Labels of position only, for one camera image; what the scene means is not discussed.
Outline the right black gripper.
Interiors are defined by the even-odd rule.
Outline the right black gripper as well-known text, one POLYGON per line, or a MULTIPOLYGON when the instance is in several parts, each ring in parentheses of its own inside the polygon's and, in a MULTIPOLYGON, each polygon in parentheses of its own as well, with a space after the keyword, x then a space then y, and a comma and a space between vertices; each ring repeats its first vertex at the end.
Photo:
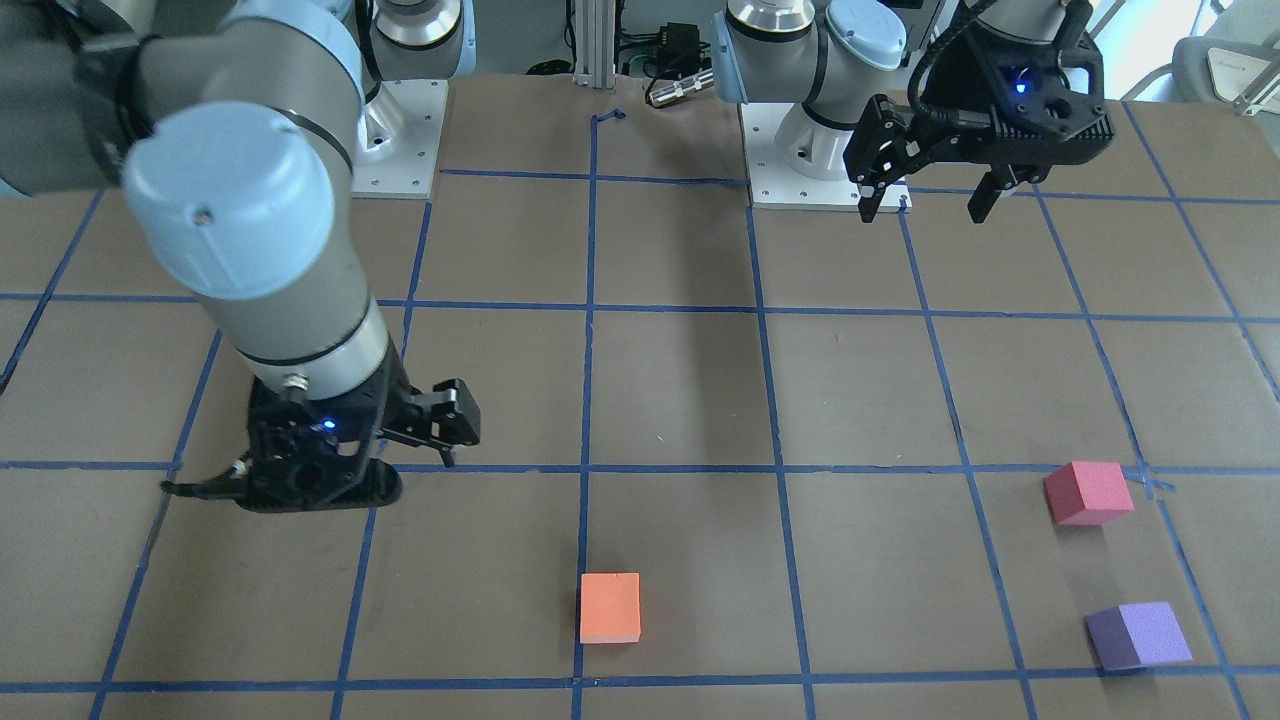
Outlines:
POLYGON ((236 503, 253 512, 306 512, 396 502, 403 489, 401 477, 372 451, 381 430, 402 414, 411 389, 396 355, 333 398, 278 393, 255 380, 248 469, 236 503))

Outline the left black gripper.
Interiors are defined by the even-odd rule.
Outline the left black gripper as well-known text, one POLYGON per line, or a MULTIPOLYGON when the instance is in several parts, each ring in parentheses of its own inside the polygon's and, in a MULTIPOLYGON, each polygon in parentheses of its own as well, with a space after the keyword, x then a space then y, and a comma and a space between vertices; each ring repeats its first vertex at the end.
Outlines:
MULTIPOLYGON (((1103 90, 1103 56, 1084 20, 1059 20, 1032 42, 955 20, 952 36, 925 72, 918 142, 942 146, 946 161, 992 167, 1080 165, 1115 138, 1103 90)), ((863 223, 879 213, 883 176, 859 176, 863 223)), ((966 209, 975 224, 1012 192, 1012 168, 989 168, 966 209)))

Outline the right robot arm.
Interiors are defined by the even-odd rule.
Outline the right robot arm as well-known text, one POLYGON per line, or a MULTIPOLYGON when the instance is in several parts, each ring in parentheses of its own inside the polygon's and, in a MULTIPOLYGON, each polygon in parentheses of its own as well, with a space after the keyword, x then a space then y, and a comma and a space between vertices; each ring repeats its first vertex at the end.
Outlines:
POLYGON ((447 466, 481 439, 468 387, 413 387, 349 238, 393 79, 474 67, 467 1, 237 1, 206 35, 159 1, 3 4, 3 196, 122 188, 155 258, 255 380, 250 446, 177 497, 253 512, 397 501, 379 441, 447 466))

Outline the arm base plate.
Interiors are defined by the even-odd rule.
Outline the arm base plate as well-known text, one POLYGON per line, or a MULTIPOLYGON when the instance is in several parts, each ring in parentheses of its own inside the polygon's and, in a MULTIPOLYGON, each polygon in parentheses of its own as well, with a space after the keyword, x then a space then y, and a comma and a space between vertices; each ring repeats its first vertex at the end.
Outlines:
POLYGON ((844 150, 852 133, 812 119, 799 102, 739 106, 754 205, 800 211, 858 211, 844 150))
POLYGON ((379 85, 360 118, 355 197, 430 199, 448 95, 445 79, 379 85))

